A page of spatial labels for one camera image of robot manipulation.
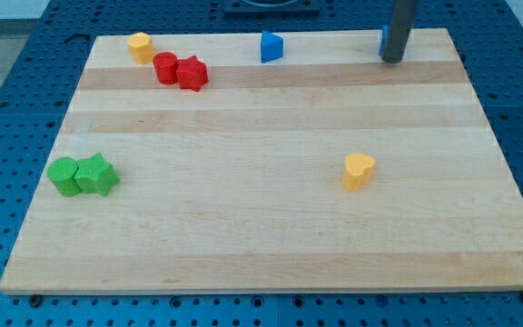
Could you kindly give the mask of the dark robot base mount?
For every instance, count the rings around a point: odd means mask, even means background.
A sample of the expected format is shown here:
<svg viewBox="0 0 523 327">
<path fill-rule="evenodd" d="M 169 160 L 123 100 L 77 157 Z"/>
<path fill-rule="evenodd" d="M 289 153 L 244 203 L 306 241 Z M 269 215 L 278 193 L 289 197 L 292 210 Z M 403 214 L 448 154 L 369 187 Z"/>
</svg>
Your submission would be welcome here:
<svg viewBox="0 0 523 327">
<path fill-rule="evenodd" d="M 224 0 L 225 16 L 242 15 L 318 15 L 321 0 Z"/>
</svg>

